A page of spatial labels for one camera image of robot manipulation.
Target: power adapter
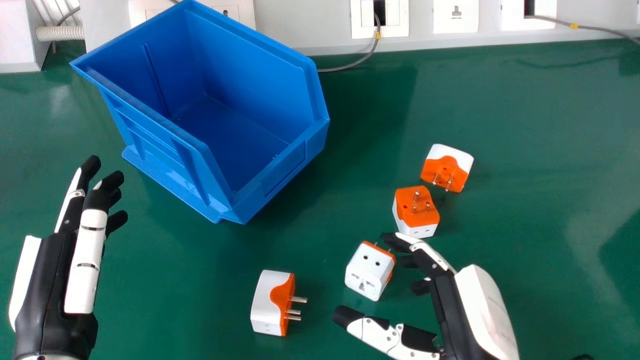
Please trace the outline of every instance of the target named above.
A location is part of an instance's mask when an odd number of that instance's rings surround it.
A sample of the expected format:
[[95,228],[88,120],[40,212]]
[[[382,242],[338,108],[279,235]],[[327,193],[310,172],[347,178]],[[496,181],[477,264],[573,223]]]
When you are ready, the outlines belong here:
[[440,223],[440,214],[425,186],[396,190],[392,211],[398,231],[414,238],[433,236]]
[[363,241],[347,265],[344,284],[368,299],[378,301],[387,287],[396,257],[368,241]]
[[465,187],[474,157],[440,143],[434,144],[424,161],[420,178],[447,191],[459,193]]
[[287,336],[289,320],[301,321],[302,312],[291,308],[292,303],[307,303],[307,298],[294,296],[296,277],[289,272],[263,270],[251,305],[253,331],[262,334]]

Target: blue plastic bin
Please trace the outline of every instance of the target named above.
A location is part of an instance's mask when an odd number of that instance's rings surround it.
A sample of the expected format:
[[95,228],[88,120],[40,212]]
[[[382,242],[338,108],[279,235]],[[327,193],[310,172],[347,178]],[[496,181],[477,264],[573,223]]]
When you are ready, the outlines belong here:
[[71,66],[100,89],[122,156],[212,222],[247,223],[324,147],[314,62],[196,1]]

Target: robotic hand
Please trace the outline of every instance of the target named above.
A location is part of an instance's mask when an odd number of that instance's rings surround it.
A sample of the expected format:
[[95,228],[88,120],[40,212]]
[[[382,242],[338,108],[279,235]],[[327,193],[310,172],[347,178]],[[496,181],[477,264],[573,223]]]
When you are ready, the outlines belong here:
[[369,346],[397,360],[519,360],[518,346],[502,295],[482,268],[469,265],[460,272],[424,240],[401,233],[381,239],[398,252],[406,268],[419,268],[425,278],[413,283],[420,296],[431,293],[443,337],[443,348],[433,344],[436,334],[405,324],[390,326],[386,319],[365,316],[339,306],[333,321]]
[[113,172],[89,191],[98,170],[91,156],[71,181],[53,234],[24,240],[9,305],[13,360],[87,360],[93,350],[104,240],[127,222],[124,211],[108,216],[124,175]]

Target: wall socket plate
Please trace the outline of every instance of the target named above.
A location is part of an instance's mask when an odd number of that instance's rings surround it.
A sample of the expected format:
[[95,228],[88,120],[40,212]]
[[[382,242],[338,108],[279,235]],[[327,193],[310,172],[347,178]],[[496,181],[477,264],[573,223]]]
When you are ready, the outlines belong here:
[[433,33],[477,33],[480,0],[433,0]]
[[[253,0],[198,0],[198,2],[255,30]],[[172,5],[169,0],[129,0],[131,27],[142,24]]]
[[[351,0],[351,38],[373,38],[376,24],[374,0]],[[386,25],[380,27],[383,38],[409,36],[409,0],[385,0]]]
[[[524,18],[524,0],[502,0],[500,6],[502,9],[501,30],[539,30],[554,29],[555,22],[525,19]],[[535,14],[548,17],[556,17],[557,0],[536,0]]]

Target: plug pin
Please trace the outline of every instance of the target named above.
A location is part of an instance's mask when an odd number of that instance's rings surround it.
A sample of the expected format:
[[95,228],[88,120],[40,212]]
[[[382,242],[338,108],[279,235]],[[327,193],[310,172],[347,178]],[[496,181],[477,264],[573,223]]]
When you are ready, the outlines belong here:
[[449,191],[449,187],[451,186],[451,181],[453,181],[453,174],[451,174],[451,176],[449,176],[449,181],[447,181],[447,187],[444,188],[445,191]]
[[298,296],[293,296],[291,297],[291,301],[293,302],[299,302],[300,304],[306,304],[307,303],[307,298],[306,297],[298,297]]

